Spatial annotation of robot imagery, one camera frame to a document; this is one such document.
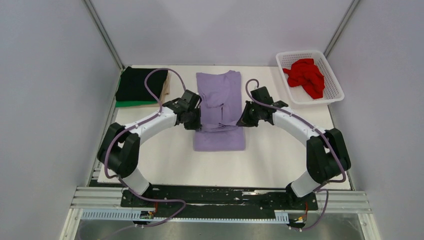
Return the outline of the purple t shirt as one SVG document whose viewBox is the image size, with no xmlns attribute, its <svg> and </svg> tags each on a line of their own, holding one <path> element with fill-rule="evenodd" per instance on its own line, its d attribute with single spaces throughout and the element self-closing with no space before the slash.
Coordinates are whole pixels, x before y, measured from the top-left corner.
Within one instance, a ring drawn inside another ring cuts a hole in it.
<svg viewBox="0 0 424 240">
<path fill-rule="evenodd" d="M 245 134 L 237 126 L 242 107 L 242 75 L 230 70 L 222 74 L 196 73 L 197 92 L 201 97 L 201 129 L 194 133 L 196 152 L 243 151 Z"/>
</svg>

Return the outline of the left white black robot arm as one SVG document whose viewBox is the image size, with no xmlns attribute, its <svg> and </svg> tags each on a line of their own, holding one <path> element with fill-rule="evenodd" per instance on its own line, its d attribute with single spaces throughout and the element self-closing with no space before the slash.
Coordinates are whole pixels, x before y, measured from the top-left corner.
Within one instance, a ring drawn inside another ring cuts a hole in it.
<svg viewBox="0 0 424 240">
<path fill-rule="evenodd" d="M 201 128 L 201 97 L 185 90 L 182 97 L 161 105 L 159 110 L 131 124 L 112 123 L 101 142 L 97 159 L 106 172 L 113 171 L 129 190 L 140 206 L 153 201 L 151 184 L 138 169 L 140 146 L 160 132 L 182 124 L 186 130 Z"/>
</svg>

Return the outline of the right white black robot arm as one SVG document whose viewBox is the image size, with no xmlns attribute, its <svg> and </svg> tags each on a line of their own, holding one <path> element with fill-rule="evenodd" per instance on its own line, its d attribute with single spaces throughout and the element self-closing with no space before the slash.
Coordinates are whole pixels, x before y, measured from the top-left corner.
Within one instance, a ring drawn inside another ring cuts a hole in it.
<svg viewBox="0 0 424 240">
<path fill-rule="evenodd" d="M 285 201 L 290 208 L 301 207 L 307 197 L 334 182 L 335 177 L 341 176 L 341 183 L 347 179 L 346 172 L 352 163 L 340 130 L 311 124 L 285 102 L 274 101 L 265 86 L 248 91 L 247 95 L 250 100 L 245 103 L 237 126 L 257 127 L 264 121 L 285 130 L 306 148 L 305 172 L 285 188 Z"/>
</svg>

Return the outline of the folded beige t shirt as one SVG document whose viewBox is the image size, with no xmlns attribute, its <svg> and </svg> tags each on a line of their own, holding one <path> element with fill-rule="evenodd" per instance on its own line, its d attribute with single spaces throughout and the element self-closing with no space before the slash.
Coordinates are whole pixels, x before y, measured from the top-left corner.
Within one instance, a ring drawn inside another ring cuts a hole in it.
<svg viewBox="0 0 424 240">
<path fill-rule="evenodd" d="M 161 103 L 163 103 L 166 96 L 170 94 L 170 78 L 171 78 L 170 74 L 168 73 L 166 80 L 163 84 L 163 88 L 162 88 L 160 97 L 159 97 L 159 100 L 160 100 Z M 156 101 L 154 103 L 142 105 L 141 107 L 142 108 L 148 108 L 148 107 L 158 107 L 158 106 L 159 106 L 159 103 Z"/>
</svg>

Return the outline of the folded black t shirt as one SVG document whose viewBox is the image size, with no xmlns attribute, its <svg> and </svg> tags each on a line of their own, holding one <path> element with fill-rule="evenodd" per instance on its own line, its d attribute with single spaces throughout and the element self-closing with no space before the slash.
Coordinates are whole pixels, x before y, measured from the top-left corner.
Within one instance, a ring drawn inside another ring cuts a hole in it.
<svg viewBox="0 0 424 240">
<path fill-rule="evenodd" d="M 119 86 L 115 94 L 116 101 L 156 101 L 145 87 L 146 77 L 154 70 L 156 69 L 128 67 L 120 76 Z M 148 78 L 147 86 L 157 98 L 161 96 L 167 78 L 167 70 L 158 70 Z"/>
</svg>

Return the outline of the red t shirt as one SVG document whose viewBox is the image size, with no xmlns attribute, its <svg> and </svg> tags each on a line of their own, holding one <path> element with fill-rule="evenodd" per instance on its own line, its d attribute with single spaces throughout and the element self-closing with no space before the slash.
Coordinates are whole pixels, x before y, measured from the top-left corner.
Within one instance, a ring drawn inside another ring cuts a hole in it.
<svg viewBox="0 0 424 240">
<path fill-rule="evenodd" d="M 314 100 L 324 97 L 325 77 L 315 65 L 313 58 L 302 58 L 291 65 L 291 68 L 283 68 L 283 73 L 288 75 L 289 87 L 302 87 Z"/>
</svg>

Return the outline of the folded green t shirt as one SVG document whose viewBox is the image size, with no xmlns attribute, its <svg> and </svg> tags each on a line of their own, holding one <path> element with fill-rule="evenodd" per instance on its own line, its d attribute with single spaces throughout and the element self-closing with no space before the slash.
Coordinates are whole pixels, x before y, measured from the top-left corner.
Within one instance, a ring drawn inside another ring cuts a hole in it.
<svg viewBox="0 0 424 240">
<path fill-rule="evenodd" d="M 116 101 L 116 108 L 144 108 L 144 107 L 158 107 L 156 101 Z"/>
</svg>

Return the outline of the white plastic basket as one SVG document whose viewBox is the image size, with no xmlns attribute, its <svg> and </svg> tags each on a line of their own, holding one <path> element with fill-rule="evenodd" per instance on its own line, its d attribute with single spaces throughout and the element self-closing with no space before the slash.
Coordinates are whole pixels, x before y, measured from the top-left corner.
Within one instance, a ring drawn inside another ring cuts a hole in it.
<svg viewBox="0 0 424 240">
<path fill-rule="evenodd" d="M 282 85 L 289 99 L 289 104 L 295 109 L 309 108 L 315 106 L 327 106 L 340 102 L 344 99 L 344 92 L 329 65 L 324 54 L 319 50 L 296 50 L 279 52 L 275 56 L 279 72 L 282 78 Z M 290 69 L 291 65 L 300 59 L 313 59 L 320 73 L 324 76 L 323 97 L 319 99 L 311 98 L 301 87 L 290 87 L 288 85 L 288 75 L 283 72 L 284 68 Z"/>
</svg>

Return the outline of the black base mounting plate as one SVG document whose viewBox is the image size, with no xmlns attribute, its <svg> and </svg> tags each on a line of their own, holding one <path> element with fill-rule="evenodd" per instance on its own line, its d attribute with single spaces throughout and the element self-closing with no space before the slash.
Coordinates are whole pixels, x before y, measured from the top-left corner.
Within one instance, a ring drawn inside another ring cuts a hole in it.
<svg viewBox="0 0 424 240">
<path fill-rule="evenodd" d="M 160 202 L 143 200 L 124 190 L 120 205 L 124 208 L 154 208 L 155 216 L 169 217 L 180 209 L 179 200 L 183 200 L 186 206 L 177 216 L 200 218 L 270 218 L 279 210 L 305 213 L 318 209 L 314 193 L 291 206 L 284 188 L 153 185 L 143 196 Z"/>
</svg>

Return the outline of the aluminium frame rail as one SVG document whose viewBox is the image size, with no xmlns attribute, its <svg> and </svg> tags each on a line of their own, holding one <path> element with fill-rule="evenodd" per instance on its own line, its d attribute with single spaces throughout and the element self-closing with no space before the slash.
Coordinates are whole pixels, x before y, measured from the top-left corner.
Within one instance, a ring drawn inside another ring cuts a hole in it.
<svg viewBox="0 0 424 240">
<path fill-rule="evenodd" d="M 328 213 L 373 213 L 364 191 L 330 189 L 328 193 Z M 118 187 L 77 187 L 70 208 L 118 210 L 122 196 L 123 189 Z"/>
</svg>

